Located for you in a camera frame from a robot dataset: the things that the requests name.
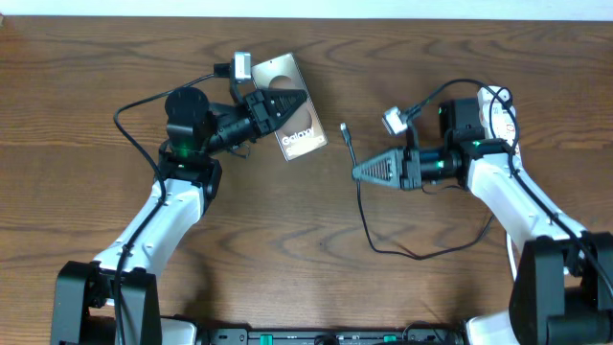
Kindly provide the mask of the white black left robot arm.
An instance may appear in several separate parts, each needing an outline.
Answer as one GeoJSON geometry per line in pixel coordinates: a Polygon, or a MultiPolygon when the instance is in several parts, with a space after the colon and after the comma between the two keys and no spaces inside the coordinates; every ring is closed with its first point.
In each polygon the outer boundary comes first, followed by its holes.
{"type": "Polygon", "coordinates": [[[257,89],[235,104],[212,103],[184,86],[165,102],[169,138],[154,162],[148,201],[89,263],[57,275],[54,344],[198,344],[198,326],[160,312],[157,281],[185,234],[215,199],[215,154],[278,130],[307,101],[301,89],[257,89]]]}

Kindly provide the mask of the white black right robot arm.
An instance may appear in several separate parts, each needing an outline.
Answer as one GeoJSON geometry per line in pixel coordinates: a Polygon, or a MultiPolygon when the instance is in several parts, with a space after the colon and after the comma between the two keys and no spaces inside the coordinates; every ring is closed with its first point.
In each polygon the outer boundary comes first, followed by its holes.
{"type": "Polygon", "coordinates": [[[501,223],[521,255],[509,306],[466,321],[465,343],[609,343],[612,236],[589,232],[528,176],[510,103],[506,94],[441,103],[442,147],[388,149],[354,163],[352,178],[404,191],[454,178],[501,223]]]}

